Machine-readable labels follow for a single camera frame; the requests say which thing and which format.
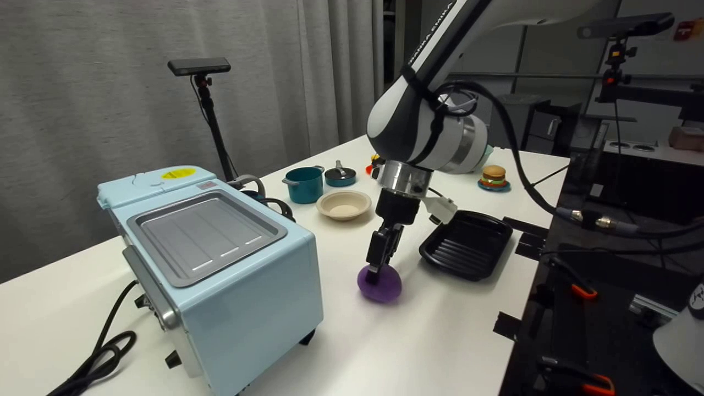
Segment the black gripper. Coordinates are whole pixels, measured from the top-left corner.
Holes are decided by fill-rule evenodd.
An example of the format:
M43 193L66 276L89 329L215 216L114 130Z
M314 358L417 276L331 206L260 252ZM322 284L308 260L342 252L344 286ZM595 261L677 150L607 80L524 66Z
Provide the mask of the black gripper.
M378 284L378 271L392 267L392 256L398 248L402 223L412 223L420 199L428 196L432 171L400 160L387 160L378 171L380 196L377 214L383 217L378 231L373 232L367 248L367 284Z

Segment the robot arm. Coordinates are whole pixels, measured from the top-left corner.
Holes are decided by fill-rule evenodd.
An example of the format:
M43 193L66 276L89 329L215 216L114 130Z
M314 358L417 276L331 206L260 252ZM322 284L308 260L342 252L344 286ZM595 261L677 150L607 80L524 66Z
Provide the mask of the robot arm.
M383 157L377 214L380 226L373 232L367 265L358 272L364 291L397 276L389 260L405 223L412 223L428 196L432 173L471 171L486 146L483 120L473 108L454 95L471 96L467 88L447 80L467 45L483 32L504 25L556 23L589 10L598 0L452 0L400 77L378 96L367 116L367 139Z

